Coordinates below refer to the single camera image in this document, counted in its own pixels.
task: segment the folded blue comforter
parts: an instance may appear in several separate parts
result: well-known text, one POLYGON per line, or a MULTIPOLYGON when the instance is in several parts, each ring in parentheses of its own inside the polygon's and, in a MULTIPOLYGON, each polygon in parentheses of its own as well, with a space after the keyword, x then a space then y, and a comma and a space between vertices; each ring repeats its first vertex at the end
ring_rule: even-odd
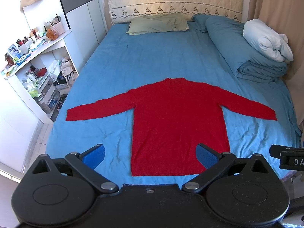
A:
POLYGON ((263 56, 246 41, 243 37, 243 23, 223 16, 210 16, 206 20, 206 28, 236 77, 270 82, 286 73, 285 62, 276 62, 263 56))

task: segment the blue bed sheet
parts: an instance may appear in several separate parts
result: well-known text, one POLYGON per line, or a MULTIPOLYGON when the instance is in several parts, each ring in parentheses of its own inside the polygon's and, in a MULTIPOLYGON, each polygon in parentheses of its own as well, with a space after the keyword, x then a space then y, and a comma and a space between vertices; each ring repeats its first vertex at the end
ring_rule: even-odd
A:
POLYGON ((111 28, 74 83, 54 123, 47 153, 62 158, 71 151, 83 152, 102 143, 105 159, 95 169, 119 186, 122 184, 171 184, 181 186, 192 176, 132 177, 130 170, 133 110, 86 121, 65 121, 67 109, 93 103, 166 78, 186 78, 219 86, 275 110, 278 121, 262 120, 223 107, 231 152, 248 158, 266 157, 277 175, 279 160, 269 156, 272 144, 300 146, 290 94, 280 80, 257 83, 234 76, 209 35, 189 22, 186 32, 126 34, 128 24, 111 28))

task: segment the pink container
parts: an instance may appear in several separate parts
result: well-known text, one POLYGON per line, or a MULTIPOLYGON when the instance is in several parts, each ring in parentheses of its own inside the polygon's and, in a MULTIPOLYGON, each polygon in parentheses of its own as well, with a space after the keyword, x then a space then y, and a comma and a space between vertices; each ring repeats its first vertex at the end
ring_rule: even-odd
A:
POLYGON ((62 22, 59 22, 56 25, 51 26, 50 29, 52 31, 57 32, 59 35, 61 35, 65 32, 62 22))

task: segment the green item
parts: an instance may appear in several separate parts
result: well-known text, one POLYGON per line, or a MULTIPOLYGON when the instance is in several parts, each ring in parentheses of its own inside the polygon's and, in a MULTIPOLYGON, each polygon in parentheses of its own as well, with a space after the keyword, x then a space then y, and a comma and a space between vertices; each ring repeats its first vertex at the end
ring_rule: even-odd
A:
POLYGON ((143 15, 134 18, 127 31, 130 35, 149 32, 186 31, 189 29, 186 18, 179 13, 143 15))
POLYGON ((31 95, 31 97, 39 97, 40 96, 40 94, 38 93, 37 88, 29 89, 27 91, 31 95))

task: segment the sweater sleeve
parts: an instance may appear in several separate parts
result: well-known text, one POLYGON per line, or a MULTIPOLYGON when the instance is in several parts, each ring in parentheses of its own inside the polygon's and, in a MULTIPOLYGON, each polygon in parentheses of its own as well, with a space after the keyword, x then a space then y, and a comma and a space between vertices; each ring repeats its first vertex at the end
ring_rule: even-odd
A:
POLYGON ((214 87, 212 95, 219 105, 233 112, 245 116, 277 121, 275 111, 259 102, 246 99, 235 93, 223 90, 220 87, 214 87))
POLYGON ((92 104, 84 104, 67 110, 66 121, 79 121, 111 116, 135 107, 134 90, 101 99, 92 104))

